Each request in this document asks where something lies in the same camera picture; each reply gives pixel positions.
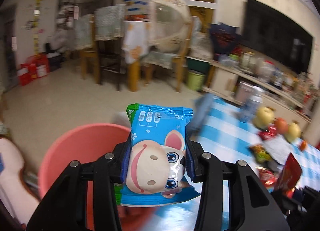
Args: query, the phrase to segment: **apple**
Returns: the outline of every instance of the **apple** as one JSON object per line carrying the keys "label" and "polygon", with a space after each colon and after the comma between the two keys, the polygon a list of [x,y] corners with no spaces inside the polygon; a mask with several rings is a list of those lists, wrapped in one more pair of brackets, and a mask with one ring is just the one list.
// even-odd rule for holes
{"label": "apple", "polygon": [[279,134],[285,134],[288,131],[288,124],[283,118],[276,119],[275,126]]}
{"label": "apple", "polygon": [[253,119],[253,124],[260,129],[265,130],[274,120],[274,109],[262,106],[256,112],[256,117]]}

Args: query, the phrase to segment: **cartoon cow illustration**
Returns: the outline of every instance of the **cartoon cow illustration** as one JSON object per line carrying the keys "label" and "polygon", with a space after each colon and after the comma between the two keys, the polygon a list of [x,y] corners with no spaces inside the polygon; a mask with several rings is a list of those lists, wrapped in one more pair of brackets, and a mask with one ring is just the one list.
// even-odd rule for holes
{"label": "cartoon cow illustration", "polygon": [[171,198],[188,183],[181,181],[185,173],[185,141],[177,130],[170,131],[164,145],[151,140],[132,147],[126,185],[138,194],[159,193]]}

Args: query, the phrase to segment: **yellow pear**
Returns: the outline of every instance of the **yellow pear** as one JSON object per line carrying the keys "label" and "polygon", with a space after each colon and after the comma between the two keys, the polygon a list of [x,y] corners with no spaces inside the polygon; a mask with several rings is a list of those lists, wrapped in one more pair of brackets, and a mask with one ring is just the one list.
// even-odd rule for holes
{"label": "yellow pear", "polygon": [[288,131],[284,134],[284,137],[289,143],[292,143],[296,138],[300,138],[301,129],[297,121],[292,121],[289,125]]}

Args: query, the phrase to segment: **tv screen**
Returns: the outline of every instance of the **tv screen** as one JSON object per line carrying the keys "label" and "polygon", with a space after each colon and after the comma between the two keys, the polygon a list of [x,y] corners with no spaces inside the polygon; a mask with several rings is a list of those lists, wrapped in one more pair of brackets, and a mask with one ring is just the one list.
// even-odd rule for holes
{"label": "tv screen", "polygon": [[313,37],[292,19],[256,0],[248,0],[241,43],[294,72],[307,72]]}

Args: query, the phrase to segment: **plastic bag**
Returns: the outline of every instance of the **plastic bag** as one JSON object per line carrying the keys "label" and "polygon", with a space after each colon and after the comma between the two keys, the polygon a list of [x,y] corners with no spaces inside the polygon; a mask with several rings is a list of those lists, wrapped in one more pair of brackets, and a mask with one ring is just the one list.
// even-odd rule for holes
{"label": "plastic bag", "polygon": [[115,187],[117,203],[154,207],[188,201],[200,193],[185,178],[185,128],[192,109],[132,104],[132,151],[126,182]]}

